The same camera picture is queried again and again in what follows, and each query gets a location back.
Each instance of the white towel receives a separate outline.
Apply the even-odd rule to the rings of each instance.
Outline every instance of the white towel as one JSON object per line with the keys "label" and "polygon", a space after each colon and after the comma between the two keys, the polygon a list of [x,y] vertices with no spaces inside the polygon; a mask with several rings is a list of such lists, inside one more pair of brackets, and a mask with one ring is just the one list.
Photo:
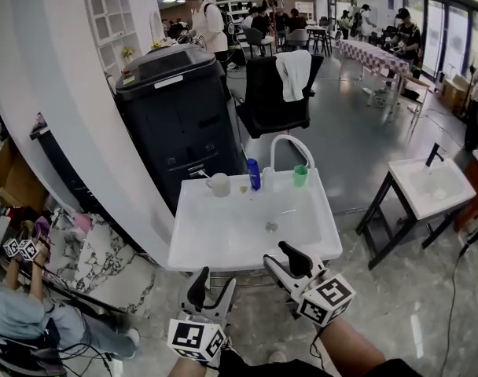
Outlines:
{"label": "white towel", "polygon": [[283,81],[283,98],[286,102],[303,99],[302,90],[309,82],[311,54],[306,50],[276,54],[276,68]]}

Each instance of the black storage bin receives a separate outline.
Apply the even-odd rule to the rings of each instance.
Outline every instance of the black storage bin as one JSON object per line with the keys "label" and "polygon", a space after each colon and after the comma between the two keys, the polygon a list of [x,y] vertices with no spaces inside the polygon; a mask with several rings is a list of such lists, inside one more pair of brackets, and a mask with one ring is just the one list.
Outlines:
{"label": "black storage bin", "polygon": [[233,137],[213,53],[195,45],[153,51],[130,63],[116,84],[116,103],[129,134],[173,214],[181,183],[223,172],[238,174]]}

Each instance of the checkered tablecloth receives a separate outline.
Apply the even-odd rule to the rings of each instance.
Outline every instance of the checkered tablecloth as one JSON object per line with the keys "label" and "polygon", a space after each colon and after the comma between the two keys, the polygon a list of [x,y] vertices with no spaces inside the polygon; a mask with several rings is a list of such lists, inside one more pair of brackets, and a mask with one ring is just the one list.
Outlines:
{"label": "checkered tablecloth", "polygon": [[372,70],[373,75],[378,74],[383,69],[393,70],[401,75],[410,74],[410,66],[406,61],[367,42],[340,40],[337,47],[346,57],[359,61]]}

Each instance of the faucet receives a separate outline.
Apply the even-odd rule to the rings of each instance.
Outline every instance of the faucet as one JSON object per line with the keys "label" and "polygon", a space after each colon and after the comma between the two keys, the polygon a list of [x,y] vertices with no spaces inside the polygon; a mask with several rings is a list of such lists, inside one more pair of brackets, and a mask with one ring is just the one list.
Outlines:
{"label": "faucet", "polygon": [[426,161],[427,167],[431,166],[431,163],[433,162],[435,156],[438,156],[442,162],[444,161],[443,157],[438,153],[438,148],[440,148],[440,146],[437,143],[435,143],[433,145],[433,149],[431,150],[431,153],[429,154],[428,160]]}

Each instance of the sink basin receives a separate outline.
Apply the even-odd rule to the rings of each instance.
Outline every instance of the sink basin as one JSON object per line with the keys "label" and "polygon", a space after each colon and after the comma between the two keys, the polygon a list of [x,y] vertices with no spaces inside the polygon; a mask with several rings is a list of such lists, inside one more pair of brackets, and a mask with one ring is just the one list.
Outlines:
{"label": "sink basin", "polygon": [[475,190],[452,159],[436,159],[430,167],[425,162],[426,159],[409,159],[388,164],[417,219],[447,212],[475,196]]}
{"label": "sink basin", "polygon": [[[285,240],[323,260],[337,258],[342,246],[318,170],[304,187],[293,172],[275,172],[273,189],[249,188],[249,176],[230,177],[231,193],[214,197],[205,180],[182,183],[168,264],[172,269],[214,271],[263,268],[265,254],[287,264],[278,248]],[[241,186],[248,190],[241,192]]]}

